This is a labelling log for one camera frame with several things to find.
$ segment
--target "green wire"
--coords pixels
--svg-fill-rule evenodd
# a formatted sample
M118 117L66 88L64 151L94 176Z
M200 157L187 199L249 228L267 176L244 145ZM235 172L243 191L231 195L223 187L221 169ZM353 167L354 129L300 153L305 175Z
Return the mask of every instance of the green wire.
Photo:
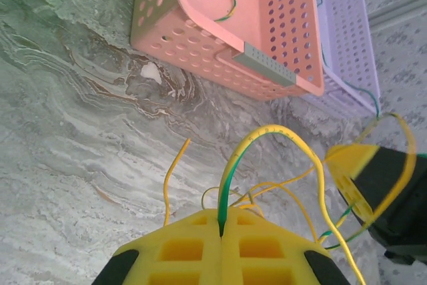
M230 9L230 13L233 11L233 9L234 8L236 8L237 7L237 5L238 5L238 1L237 0L233 0L233 6L232 6L232 8ZM227 20L227 19L229 19L231 16L229 16L229 14L230 13L228 13L227 15L225 15L224 17L221 17L221 18L218 18L218 19L215 19L214 21L215 22L220 22L220 21L225 21L225 20Z
M364 93L367 93L367 94L372 98L372 100L374 101L374 104L375 104L376 119L379 119L379 118L380 118L380 107L378 106L378 102L376 101L376 98L375 98L374 94L373 94L373 93L371 93L371 92L370 92L369 90L367 90L367 89L356 87L356 86L352 85L351 83L348 83L347 81L344 81L344 83L345 83L347 86L349 86L349 87L351 87L351 88L353 88L353 89L355 89L355 90L358 90L358 91L362 91L362 92L364 92Z
M252 145L252 143L254 141L256 141L258 138L260 138L262 136L258 136L256 139L251 141L251 143L247 146L247 148L245 148L245 150L242 152L242 154L239 156L238 160L236 161L236 163L232 167L232 170L230 170L230 173L228 174L227 180L224 183L224 186L222 188L222 193L220 196L220 205L218 206L218 224L220 225L220 237L222 237L222 235L224 234L224 227L225 227L226 221L227 221L228 195L230 193L230 186L232 184L234 172L236 171L241 158L246 153L248 148Z
M343 218L344 216L347 216L349 213L352 212L354 204L350 205L347 207L346 211L344 213L342 213L342 215L340 216L340 218L338 220L340 220L341 218ZM330 234L332 234L331 230L327 230L326 232L324 232L322 235L320 235L319 238L323 237L323 236L329 236Z

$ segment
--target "black rubber part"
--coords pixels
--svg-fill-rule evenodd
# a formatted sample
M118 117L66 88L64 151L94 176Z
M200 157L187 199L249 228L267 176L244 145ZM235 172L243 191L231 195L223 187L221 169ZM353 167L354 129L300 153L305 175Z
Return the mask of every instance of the black rubber part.
M304 256L316 275L319 285L350 285L331 258L314 250L304 252Z
M127 250L113 256L92 285L122 285L138 255L139 252L137 250Z

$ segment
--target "yellow plastic part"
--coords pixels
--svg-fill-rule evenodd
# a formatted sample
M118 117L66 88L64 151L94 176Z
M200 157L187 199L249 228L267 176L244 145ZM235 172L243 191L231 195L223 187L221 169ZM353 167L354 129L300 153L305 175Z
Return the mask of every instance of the yellow plastic part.
M364 144L336 145L326 152L326 164L337 188L348 204L354 204L353 212L364 222L372 217L373 211L354 185L354 180L379 148Z
M139 256L123 285L318 285L304 252L321 245L240 208L220 238L217 210L202 210L122 246Z

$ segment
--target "rectangular cutout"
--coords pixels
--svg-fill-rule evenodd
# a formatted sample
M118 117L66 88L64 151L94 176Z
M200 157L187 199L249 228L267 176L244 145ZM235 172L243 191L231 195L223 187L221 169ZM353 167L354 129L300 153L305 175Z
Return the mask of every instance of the rectangular cutout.
M242 258L284 258L282 247L273 236L242 238L239 242L239 248Z
M193 225L206 225L207 224L207 217L206 216L198 217L193 221L192 224Z
M245 216L238 216L238 225L253 225L254 222Z
M295 285L287 268L243 268L243 285Z
M194 238L178 238L167 241L161 249L161 261L201 260L203 256L203 240Z
M161 273L149 277L149 285L199 285L198 273Z

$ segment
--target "pink plastic basket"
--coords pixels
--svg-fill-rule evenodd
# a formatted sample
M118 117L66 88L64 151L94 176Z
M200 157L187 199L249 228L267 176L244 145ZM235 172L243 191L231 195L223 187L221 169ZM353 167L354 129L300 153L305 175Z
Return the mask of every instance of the pink plastic basket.
M367 89L380 99L364 0L319 0L318 15L325 93L302 98L338 118L375 115L372 98L345 83Z
M138 50L258 100L324 90L316 0L135 0Z

